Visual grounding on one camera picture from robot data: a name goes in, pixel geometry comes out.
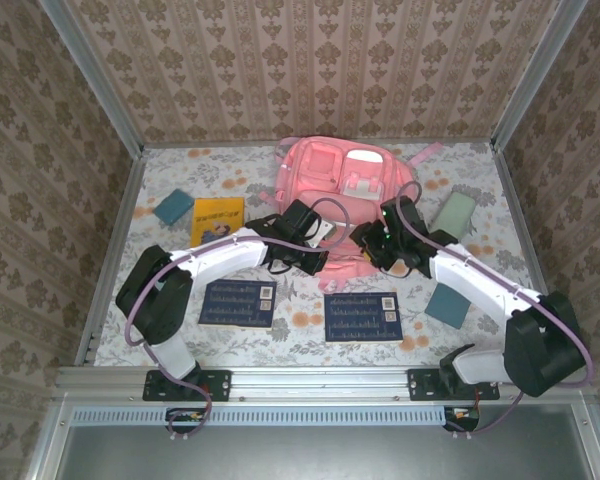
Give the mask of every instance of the vent grille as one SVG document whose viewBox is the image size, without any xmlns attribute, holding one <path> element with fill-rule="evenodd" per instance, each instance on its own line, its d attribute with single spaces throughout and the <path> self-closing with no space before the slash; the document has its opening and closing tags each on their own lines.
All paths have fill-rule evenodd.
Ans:
<svg viewBox="0 0 600 480">
<path fill-rule="evenodd" d="M 71 426 L 166 425 L 167 407 L 76 407 Z M 444 407 L 230 407 L 218 406 L 208 425 L 379 426 L 444 425 Z M 186 425 L 186 422 L 174 422 Z"/>
</svg>

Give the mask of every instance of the qr code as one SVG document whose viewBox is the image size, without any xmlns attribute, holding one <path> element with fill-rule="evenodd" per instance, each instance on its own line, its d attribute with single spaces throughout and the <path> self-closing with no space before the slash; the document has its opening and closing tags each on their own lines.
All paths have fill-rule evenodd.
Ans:
<svg viewBox="0 0 600 480">
<path fill-rule="evenodd" d="M 391 297 L 382 297 L 382 309 L 383 310 L 395 310 L 396 303 Z"/>
<path fill-rule="evenodd" d="M 271 300 L 273 298 L 273 287 L 261 287 L 260 298 L 262 300 Z"/>
</svg>

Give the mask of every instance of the table surface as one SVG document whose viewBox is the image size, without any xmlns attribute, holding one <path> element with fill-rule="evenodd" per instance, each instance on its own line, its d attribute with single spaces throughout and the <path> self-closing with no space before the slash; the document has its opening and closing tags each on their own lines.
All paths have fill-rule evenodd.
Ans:
<svg viewBox="0 0 600 480">
<path fill-rule="evenodd" d="M 426 144 L 384 144 L 407 161 Z M 125 317 L 114 303 L 115 294 L 147 247 L 165 250 L 188 248 L 191 212 L 167 227 L 152 214 L 153 208 L 175 188 L 192 197 L 245 197 L 245 221 L 274 212 L 258 196 L 273 193 L 277 164 L 272 146 L 173 148 L 145 150 L 147 166 L 133 220 L 119 266 L 98 346 L 96 366 L 151 365 L 142 348 L 126 345 Z M 512 281 L 531 286 L 511 212 L 487 143 L 456 143 L 418 166 L 424 186 L 418 204 L 431 225 L 452 191 L 476 201 L 468 234 L 462 244 L 487 265 Z M 204 327 L 197 324 L 203 291 L 191 296 L 181 332 L 203 366 L 394 366 L 431 365 L 450 351 L 475 343 L 479 347 L 503 345 L 501 325 L 473 305 L 460 330 L 429 317 L 424 310 L 435 282 L 414 272 L 407 279 L 378 273 L 350 281 L 345 292 L 397 292 L 404 339 L 390 344 L 326 344 L 323 294 L 318 279 L 292 269 L 272 276 L 264 268 L 242 270 L 227 278 L 278 282 L 273 329 L 269 331 Z M 134 330 L 134 338 L 139 333 Z"/>
</svg>

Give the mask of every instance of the wall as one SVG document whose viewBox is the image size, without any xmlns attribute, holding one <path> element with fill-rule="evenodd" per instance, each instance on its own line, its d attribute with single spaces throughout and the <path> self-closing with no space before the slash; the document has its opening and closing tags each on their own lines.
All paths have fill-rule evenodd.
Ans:
<svg viewBox="0 0 600 480">
<path fill-rule="evenodd" d="M 69 0 L 147 143 L 487 137 L 556 0 Z"/>
<path fill-rule="evenodd" d="M 600 1 L 588 2 L 505 156 L 545 278 L 579 316 L 600 398 Z"/>
<path fill-rule="evenodd" d="M 0 0 L 0 480 L 72 364 L 130 159 L 35 0 Z"/>
</svg>

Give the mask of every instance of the green sponge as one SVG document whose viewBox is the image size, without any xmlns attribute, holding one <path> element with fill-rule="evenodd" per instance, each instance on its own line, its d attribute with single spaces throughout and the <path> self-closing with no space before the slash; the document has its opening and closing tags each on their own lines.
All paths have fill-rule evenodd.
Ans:
<svg viewBox="0 0 600 480">
<path fill-rule="evenodd" d="M 476 202 L 473 198 L 453 192 L 429 230 L 431 232 L 444 230 L 460 240 L 467 233 L 469 220 L 475 208 Z"/>
</svg>

